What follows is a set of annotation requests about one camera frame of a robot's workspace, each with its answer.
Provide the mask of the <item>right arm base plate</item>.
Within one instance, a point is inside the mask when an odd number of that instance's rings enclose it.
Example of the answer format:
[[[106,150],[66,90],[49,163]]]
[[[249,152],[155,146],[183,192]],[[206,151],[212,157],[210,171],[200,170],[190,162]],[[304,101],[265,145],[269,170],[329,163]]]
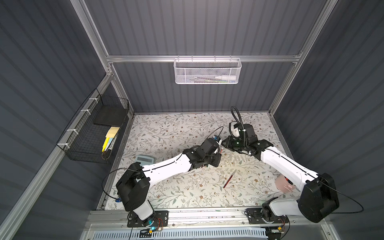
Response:
[[[280,224],[284,226],[288,223],[286,216],[276,216],[268,208],[247,208],[244,211],[249,224]]]

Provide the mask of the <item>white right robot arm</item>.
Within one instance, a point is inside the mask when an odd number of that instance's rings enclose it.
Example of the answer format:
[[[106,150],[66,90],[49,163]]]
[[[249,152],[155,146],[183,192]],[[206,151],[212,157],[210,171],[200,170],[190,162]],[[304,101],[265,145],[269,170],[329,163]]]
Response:
[[[301,193],[297,198],[274,197],[264,202],[260,215],[266,223],[272,223],[281,216],[303,216],[312,223],[318,223],[339,208],[335,181],[330,175],[309,170],[269,141],[259,140],[250,124],[231,122],[229,133],[230,136],[222,142],[225,148],[270,165]]]

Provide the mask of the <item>dark red carving knife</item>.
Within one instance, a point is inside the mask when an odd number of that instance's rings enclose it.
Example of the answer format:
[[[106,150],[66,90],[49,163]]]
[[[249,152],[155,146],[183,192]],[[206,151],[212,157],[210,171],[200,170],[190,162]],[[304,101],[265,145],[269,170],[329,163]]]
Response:
[[[228,180],[227,180],[226,183],[224,184],[223,189],[225,189],[225,187],[229,184],[229,182],[231,181],[231,179],[233,178],[233,176],[235,175],[236,172],[237,172],[237,170],[234,170],[234,171],[231,173],[230,177],[228,178]]]

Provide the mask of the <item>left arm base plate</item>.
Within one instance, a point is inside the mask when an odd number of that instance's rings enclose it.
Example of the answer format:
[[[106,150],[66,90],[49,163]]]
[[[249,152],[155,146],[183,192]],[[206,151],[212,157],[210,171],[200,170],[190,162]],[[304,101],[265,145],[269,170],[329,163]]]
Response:
[[[166,227],[169,220],[169,211],[154,211],[145,220],[141,220],[135,212],[128,215],[128,228],[141,228],[141,227]]]

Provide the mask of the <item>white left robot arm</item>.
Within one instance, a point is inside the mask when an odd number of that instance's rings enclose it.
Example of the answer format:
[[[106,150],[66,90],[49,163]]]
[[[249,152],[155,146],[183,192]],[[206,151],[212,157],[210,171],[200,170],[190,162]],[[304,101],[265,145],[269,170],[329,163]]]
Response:
[[[157,164],[131,164],[116,183],[118,195],[127,212],[134,212],[146,225],[155,218],[155,210],[147,200],[151,187],[178,174],[209,165],[218,167],[221,161],[219,136],[207,138],[199,146],[185,149],[177,156]]]

